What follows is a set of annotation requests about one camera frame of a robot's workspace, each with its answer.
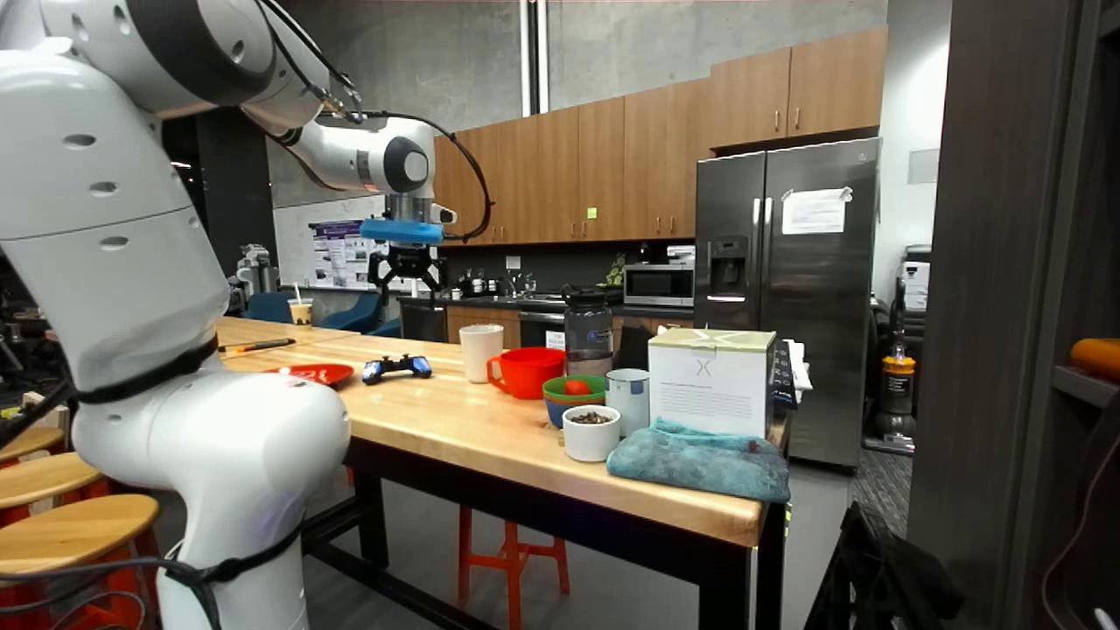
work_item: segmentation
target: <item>black frame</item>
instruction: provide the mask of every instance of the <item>black frame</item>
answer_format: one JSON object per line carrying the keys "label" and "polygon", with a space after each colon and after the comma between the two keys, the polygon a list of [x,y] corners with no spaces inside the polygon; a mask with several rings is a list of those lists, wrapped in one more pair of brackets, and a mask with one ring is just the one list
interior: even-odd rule
{"label": "black frame", "polygon": [[[747,627],[747,556],[760,553],[754,627],[780,627],[788,505],[766,506],[760,544],[745,548],[372,441],[353,441],[346,465],[353,469],[353,497],[306,521],[305,548],[436,627],[486,621],[387,572],[381,479],[394,479],[411,488],[436,494],[456,505],[563,536],[577,544],[691,581],[698,589],[698,630]],[[361,528],[361,556],[333,544],[333,539],[353,526]]]}

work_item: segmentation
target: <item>paper sign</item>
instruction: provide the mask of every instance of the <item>paper sign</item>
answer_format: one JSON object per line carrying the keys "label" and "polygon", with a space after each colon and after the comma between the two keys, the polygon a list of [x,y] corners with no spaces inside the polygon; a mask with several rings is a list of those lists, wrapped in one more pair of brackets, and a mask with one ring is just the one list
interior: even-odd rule
{"label": "paper sign", "polygon": [[850,190],[796,190],[785,194],[780,234],[844,234]]}

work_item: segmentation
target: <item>white bowl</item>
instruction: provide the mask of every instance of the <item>white bowl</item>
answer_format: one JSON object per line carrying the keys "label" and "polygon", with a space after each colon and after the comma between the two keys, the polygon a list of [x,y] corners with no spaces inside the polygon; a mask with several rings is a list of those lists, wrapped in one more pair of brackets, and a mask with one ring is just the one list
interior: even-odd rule
{"label": "white bowl", "polygon": [[575,463],[601,463],[622,437],[622,416],[613,407],[566,407],[563,409],[563,450]]}

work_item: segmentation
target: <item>microwave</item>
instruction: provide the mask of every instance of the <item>microwave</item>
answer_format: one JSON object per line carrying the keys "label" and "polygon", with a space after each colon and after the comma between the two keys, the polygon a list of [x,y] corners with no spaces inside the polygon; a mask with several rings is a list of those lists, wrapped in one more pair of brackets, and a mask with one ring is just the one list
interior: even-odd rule
{"label": "microwave", "polygon": [[691,267],[634,263],[622,268],[622,303],[691,306]]}

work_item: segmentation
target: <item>food item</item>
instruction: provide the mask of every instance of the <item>food item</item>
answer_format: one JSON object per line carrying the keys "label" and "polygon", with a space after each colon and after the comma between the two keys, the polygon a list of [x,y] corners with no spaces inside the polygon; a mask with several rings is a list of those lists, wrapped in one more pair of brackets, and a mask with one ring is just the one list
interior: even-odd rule
{"label": "food item", "polygon": [[1083,336],[1073,344],[1070,360],[1104,381],[1120,381],[1120,340]]}
{"label": "food item", "polygon": [[566,381],[563,381],[563,390],[566,390],[566,396],[586,396],[592,386],[586,386],[583,376],[566,376]]}
{"label": "food item", "polygon": [[598,409],[570,414],[566,421],[575,421],[575,424],[607,424],[607,416],[605,416],[605,414],[598,414]]}

